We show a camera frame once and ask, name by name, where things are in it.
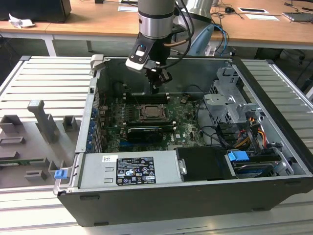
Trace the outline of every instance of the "blue cable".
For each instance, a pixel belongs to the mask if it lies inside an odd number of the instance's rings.
[[[226,37],[226,34],[225,34],[225,31],[223,30],[223,29],[221,29],[218,25],[216,25],[216,24],[213,24],[216,28],[218,28],[221,32],[222,32],[222,34],[224,35],[224,38],[225,38],[225,43],[224,43],[224,48],[223,48],[223,50],[222,50],[222,52],[221,52],[221,54],[220,54],[220,56],[222,56],[223,55],[223,52],[225,51],[225,49],[226,49],[226,45],[227,45],[227,37]]]

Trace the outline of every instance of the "black computer case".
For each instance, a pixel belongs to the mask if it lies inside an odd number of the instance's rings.
[[[0,0],[0,20],[19,19],[64,23],[71,12],[69,0]]]

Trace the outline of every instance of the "warning label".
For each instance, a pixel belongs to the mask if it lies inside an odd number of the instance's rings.
[[[118,158],[116,161],[116,184],[155,184],[156,173],[153,157]]]

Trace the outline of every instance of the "motherboard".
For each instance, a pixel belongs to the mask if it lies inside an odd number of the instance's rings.
[[[100,107],[105,152],[174,150],[205,146],[187,95],[108,97]]]

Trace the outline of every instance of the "laptop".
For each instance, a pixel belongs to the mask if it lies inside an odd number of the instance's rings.
[[[294,22],[310,22],[313,21],[312,13],[283,12],[283,15]]]

